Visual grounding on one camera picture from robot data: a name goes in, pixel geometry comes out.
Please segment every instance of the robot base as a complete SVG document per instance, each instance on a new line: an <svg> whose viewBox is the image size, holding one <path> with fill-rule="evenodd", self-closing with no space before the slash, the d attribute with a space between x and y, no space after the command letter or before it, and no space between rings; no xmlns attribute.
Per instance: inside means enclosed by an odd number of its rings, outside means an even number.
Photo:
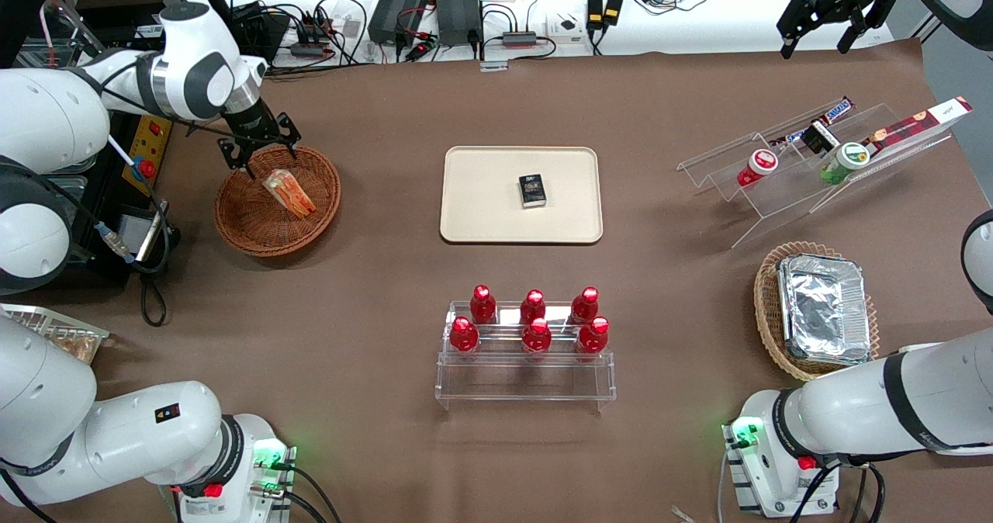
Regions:
<svg viewBox="0 0 993 523"><path fill-rule="evenodd" d="M777 391L759 391L749 397L740 417L724 426L725 448L731 463L731 476L742 511L760 511L766 517L791 517L799 508L808 484L819 469L803 470L780 444L773 428L773 404ZM731 444L747 439L752 446L731 449ZM804 515L834 512L837 505L838 471L825 478Z"/></svg>
<svg viewBox="0 0 993 523"><path fill-rule="evenodd" d="M256 462L287 462L287 448L276 438L267 421L255 414L235 414L244 432L244 449L234 477L224 484L217 498L191 498L178 492L184 523L265 523L280 500L249 494L252 483L278 484L280 472L262 469Z"/></svg>

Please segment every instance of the red drink bottle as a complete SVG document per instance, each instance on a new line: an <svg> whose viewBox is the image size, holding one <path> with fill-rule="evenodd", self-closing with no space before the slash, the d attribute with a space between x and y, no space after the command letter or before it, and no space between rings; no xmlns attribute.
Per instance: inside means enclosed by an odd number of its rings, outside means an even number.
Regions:
<svg viewBox="0 0 993 523"><path fill-rule="evenodd" d="M479 285L472 290L472 300L469 300L469 312L472 312L474 323L497 322L497 298L490 294L490 289Z"/></svg>
<svg viewBox="0 0 993 523"><path fill-rule="evenodd" d="M552 346L552 332L548 322L539 317L533 319L521 333L521 350L529 354L542 354Z"/></svg>
<svg viewBox="0 0 993 523"><path fill-rule="evenodd" d="M593 321L583 325L576 337L574 350L579 354L597 354L607 348L607 333L611 325L606 317L598 315Z"/></svg>
<svg viewBox="0 0 993 523"><path fill-rule="evenodd" d="M569 314L569 323L573 325L586 325L597 316L600 310L600 293L595 287L587 286L582 293L572 300L572 313Z"/></svg>
<svg viewBox="0 0 993 523"><path fill-rule="evenodd" d="M452 322L452 331L448 334L448 340L458 352L472 352L479 346L479 329L469 322L469 319L456 317Z"/></svg>
<svg viewBox="0 0 993 523"><path fill-rule="evenodd" d="M528 325L537 318L545 317L545 296L541 290L529 291L528 297L521 303L521 325Z"/></svg>

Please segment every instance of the beige tray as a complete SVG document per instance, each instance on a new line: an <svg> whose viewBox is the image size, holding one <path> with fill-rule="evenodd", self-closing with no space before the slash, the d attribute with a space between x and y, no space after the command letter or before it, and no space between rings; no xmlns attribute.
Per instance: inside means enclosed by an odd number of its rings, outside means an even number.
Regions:
<svg viewBox="0 0 993 523"><path fill-rule="evenodd" d="M544 207L521 207L517 178L528 174L541 174ZM592 244L603 233L597 153L589 148L456 146L445 155L447 241Z"/></svg>

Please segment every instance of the wicker basket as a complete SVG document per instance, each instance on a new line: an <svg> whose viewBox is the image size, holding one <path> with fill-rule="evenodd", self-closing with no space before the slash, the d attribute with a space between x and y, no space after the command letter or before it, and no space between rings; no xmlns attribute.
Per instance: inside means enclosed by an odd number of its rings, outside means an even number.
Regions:
<svg viewBox="0 0 993 523"><path fill-rule="evenodd" d="M762 344L769 355L787 374L800 381L810 381L818 376L841 370L845 366L826 364L810 360L797 360L787 353L783 340L783 308L780 307L780 280L777 278L777 264L783 258L797 254L826 255L840 258L836 251L813 244L811 241L791 241L770 251L762 261L755 277L755 318L759 323ZM876 323L876 308L872 299L866 296L866 315L869 317L870 351L873 359L879 357L879 325Z"/></svg>
<svg viewBox="0 0 993 523"><path fill-rule="evenodd" d="M248 166L255 173L235 170L220 186L213 204L213 223L231 247L248 255L270 258L307 246L330 225L341 201L341 180L325 156L306 146L288 149L274 145L252 154ZM302 219L280 205L262 180L276 168L289 170L313 201L317 211Z"/></svg>

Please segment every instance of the clear acrylic stand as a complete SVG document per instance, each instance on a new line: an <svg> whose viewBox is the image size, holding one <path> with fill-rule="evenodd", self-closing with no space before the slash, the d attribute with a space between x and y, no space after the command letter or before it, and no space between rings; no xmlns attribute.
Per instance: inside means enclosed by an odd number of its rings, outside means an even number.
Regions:
<svg viewBox="0 0 993 523"><path fill-rule="evenodd" d="M591 400L603 410L617 399L614 353L573 351L579 325L567 322L571 303L545 303L545 319L552 333L548 352L532 356L521 350L521 303L497 303L493 324L478 324L479 346L460 352L448 340L452 321L459 315L472 319L468 300L450 304L438 352L435 399L449 409L452 400Z"/></svg>
<svg viewBox="0 0 993 523"><path fill-rule="evenodd" d="M810 110L794 119L784 121L779 126L770 127L760 133L752 133L731 141L697 158L680 163L677 171L686 172L696 187L713 184L724 201L731 201L738 194L744 197L758 220L746 230L731 248L737 248L745 241L755 239L776 230L787 223L813 213L830 202L856 193L858 189L870 187L883 181L908 165L909 158L919 156L932 146L951 137L947 128L954 123L944 123L900 144L891 146L873 158L865 169L855 172L839 185L830 185L820 178L820 171L829 162L831 154L816 156L804 141L781 142L785 135L797 133L808 127L815 117L822 116L841 101ZM899 118L890 106L879 105L864 112L853 113L830 126L830 130L842 142L865 140L877 130L896 123ZM753 151L770 148L780 158L776 172L759 181L741 187L737 175Z"/></svg>

